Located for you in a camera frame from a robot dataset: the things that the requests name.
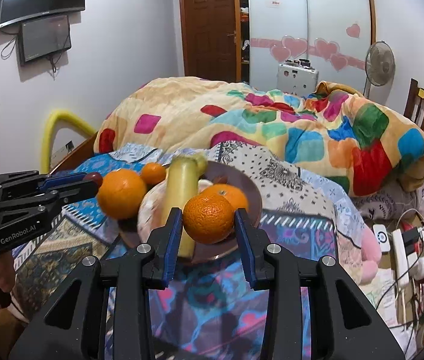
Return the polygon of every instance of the door frame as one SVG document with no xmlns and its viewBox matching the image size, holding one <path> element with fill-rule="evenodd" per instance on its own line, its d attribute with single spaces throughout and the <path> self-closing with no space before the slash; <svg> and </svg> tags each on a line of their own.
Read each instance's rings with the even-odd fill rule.
<svg viewBox="0 0 424 360">
<path fill-rule="evenodd" d="M 180 6 L 180 28 L 182 32 L 182 54 L 184 58 L 184 75 L 190 75 L 189 71 L 189 59 L 187 55 L 187 31 L 186 31 L 186 14 L 185 14 L 185 2 L 179 0 Z M 240 44 L 240 1 L 234 0 L 234 17 L 235 17 L 235 80 L 240 81 L 241 76 L 241 49 Z"/>
</svg>

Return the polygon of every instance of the small orange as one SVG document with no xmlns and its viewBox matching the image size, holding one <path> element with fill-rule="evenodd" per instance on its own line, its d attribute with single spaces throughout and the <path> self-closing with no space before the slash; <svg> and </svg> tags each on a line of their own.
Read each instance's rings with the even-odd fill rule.
<svg viewBox="0 0 424 360">
<path fill-rule="evenodd" d="M 194 241 L 213 244 L 231 233 L 234 209 L 223 196 L 199 194 L 186 203 L 182 221 Z"/>
<path fill-rule="evenodd" d="M 149 185 L 157 185 L 166 179 L 166 169 L 156 162 L 149 162 L 141 170 L 142 180 Z"/>
<path fill-rule="evenodd" d="M 136 172 L 119 169 L 106 174 L 95 197 L 104 214 L 127 219 L 137 215 L 146 193 L 147 186 Z"/>
<path fill-rule="evenodd" d="M 204 189 L 201 193 L 205 195 L 215 194 L 225 197 L 232 205 L 234 211 L 238 208 L 245 208 L 246 211 L 249 211 L 249 201 L 247 200 L 245 193 L 233 185 L 214 184 Z"/>
</svg>

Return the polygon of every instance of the wooden door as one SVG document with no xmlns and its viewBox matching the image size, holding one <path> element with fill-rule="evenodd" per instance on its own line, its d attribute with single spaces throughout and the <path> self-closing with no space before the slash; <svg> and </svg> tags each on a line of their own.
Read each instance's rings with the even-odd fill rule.
<svg viewBox="0 0 424 360">
<path fill-rule="evenodd" d="M 234 83 L 234 0 L 181 0 L 180 8 L 186 76 Z"/>
</svg>

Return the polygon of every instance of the pink plush toy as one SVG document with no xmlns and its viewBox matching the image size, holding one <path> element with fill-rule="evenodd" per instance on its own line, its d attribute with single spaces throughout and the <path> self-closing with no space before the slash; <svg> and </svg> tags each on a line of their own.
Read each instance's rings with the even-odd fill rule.
<svg viewBox="0 0 424 360">
<path fill-rule="evenodd" d="M 367 226 L 362 235 L 362 279 L 360 284 L 370 283 L 378 272 L 382 251 L 374 232 Z"/>
</svg>

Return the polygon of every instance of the heart decal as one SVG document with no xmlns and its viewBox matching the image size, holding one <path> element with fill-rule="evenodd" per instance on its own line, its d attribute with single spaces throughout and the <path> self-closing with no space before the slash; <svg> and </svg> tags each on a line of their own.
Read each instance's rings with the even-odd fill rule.
<svg viewBox="0 0 424 360">
<path fill-rule="evenodd" d="M 351 38 L 358 38 L 360 36 L 360 27 L 357 23 L 347 27 L 347 35 Z"/>
<path fill-rule="evenodd" d="M 330 63 L 336 71 L 341 71 L 348 64 L 348 59 L 342 54 L 333 54 L 330 57 Z"/>
<path fill-rule="evenodd" d="M 290 50 L 290 56 L 297 58 L 307 51 L 307 40 L 296 39 L 292 36 L 284 36 L 282 38 L 282 45 Z"/>
<path fill-rule="evenodd" d="M 285 62 L 286 59 L 290 57 L 290 50 L 287 47 L 272 46 L 270 48 L 270 53 L 279 63 Z"/>
<path fill-rule="evenodd" d="M 326 42 L 321 38 L 315 40 L 315 48 L 318 51 L 319 56 L 328 61 L 332 54 L 338 54 L 340 47 L 335 42 Z"/>
</svg>

